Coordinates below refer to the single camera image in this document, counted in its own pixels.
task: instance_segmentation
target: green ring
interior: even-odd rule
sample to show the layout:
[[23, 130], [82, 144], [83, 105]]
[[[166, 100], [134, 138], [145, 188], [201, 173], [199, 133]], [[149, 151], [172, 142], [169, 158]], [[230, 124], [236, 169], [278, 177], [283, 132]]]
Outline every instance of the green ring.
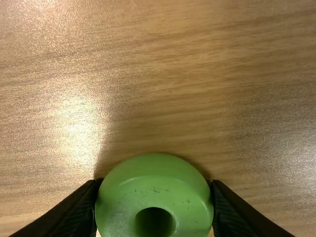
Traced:
[[206, 237], [210, 190], [189, 163], [150, 153], [128, 159], [104, 179], [95, 204], [102, 237]]

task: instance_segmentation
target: tabletop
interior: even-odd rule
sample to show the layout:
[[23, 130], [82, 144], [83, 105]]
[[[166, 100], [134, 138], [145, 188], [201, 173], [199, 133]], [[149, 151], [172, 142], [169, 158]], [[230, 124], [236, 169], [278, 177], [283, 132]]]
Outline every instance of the tabletop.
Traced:
[[0, 237], [146, 152], [316, 231], [313, 0], [0, 0]]

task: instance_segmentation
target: wooden table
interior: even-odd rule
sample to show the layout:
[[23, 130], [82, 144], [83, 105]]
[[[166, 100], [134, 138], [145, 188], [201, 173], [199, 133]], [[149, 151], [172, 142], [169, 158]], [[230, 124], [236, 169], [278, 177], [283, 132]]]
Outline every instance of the wooden table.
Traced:
[[0, 236], [145, 152], [316, 231], [312, 0], [0, 1]]

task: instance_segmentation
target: central hole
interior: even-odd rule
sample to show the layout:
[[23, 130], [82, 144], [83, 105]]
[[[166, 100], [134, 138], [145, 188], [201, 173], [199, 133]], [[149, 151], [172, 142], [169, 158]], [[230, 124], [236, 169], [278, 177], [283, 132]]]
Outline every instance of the central hole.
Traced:
[[171, 214], [157, 207], [138, 212], [135, 225], [139, 237], [169, 237], [175, 228]]

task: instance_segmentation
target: green cylinder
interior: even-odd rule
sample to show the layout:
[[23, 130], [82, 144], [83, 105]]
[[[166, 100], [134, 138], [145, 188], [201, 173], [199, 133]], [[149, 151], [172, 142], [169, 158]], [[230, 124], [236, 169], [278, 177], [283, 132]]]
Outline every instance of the green cylinder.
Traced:
[[176, 156], [136, 156], [102, 182], [95, 219], [102, 237], [207, 237], [213, 220], [210, 189]]

